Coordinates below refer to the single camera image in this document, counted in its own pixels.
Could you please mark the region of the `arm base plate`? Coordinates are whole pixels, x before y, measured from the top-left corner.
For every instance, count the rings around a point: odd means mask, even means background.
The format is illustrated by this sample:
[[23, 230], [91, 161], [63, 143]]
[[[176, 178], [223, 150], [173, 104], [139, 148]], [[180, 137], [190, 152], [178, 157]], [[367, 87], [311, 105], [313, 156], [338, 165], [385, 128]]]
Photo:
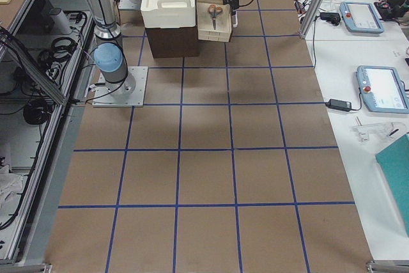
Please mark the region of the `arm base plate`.
[[141, 0], [120, 0], [119, 9], [121, 11], [139, 11]]
[[115, 91], [119, 84], [106, 83], [100, 73], [98, 81], [104, 85], [96, 88], [97, 98], [92, 100], [93, 107], [142, 107], [147, 78], [147, 66], [129, 66], [125, 82]]

